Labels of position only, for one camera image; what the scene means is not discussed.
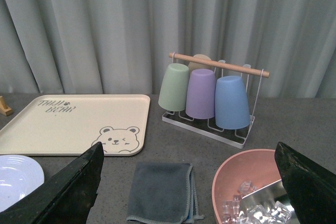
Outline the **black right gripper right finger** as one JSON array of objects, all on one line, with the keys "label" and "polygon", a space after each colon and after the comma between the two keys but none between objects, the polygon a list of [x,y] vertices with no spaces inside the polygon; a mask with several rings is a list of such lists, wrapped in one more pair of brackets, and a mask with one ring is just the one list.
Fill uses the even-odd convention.
[{"label": "black right gripper right finger", "polygon": [[275,161],[300,223],[335,223],[335,174],[279,142]]}]

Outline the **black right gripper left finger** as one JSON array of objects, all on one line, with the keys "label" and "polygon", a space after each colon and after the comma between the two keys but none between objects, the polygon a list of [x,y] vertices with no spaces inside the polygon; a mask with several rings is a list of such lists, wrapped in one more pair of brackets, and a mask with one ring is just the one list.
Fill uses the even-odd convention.
[{"label": "black right gripper left finger", "polygon": [[1,223],[86,223],[104,160],[98,142],[36,190],[1,212]]}]

